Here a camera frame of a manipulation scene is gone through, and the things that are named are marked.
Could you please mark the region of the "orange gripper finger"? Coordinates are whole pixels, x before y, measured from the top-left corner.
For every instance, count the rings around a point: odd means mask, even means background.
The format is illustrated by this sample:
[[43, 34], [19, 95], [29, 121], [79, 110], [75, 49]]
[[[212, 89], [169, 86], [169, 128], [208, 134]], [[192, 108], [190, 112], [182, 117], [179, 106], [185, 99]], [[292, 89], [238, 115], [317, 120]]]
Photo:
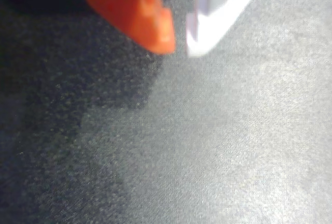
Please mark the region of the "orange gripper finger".
[[148, 51], [175, 51], [171, 10], [162, 0], [86, 0], [89, 6], [117, 30]]

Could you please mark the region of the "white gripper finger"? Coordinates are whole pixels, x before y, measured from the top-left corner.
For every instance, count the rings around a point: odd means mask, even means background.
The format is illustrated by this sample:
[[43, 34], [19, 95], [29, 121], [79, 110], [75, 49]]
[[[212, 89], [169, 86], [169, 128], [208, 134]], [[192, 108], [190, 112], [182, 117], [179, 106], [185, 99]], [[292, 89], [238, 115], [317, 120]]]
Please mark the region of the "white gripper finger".
[[251, 0], [195, 0], [186, 14], [186, 52], [190, 58], [208, 54], [234, 25]]

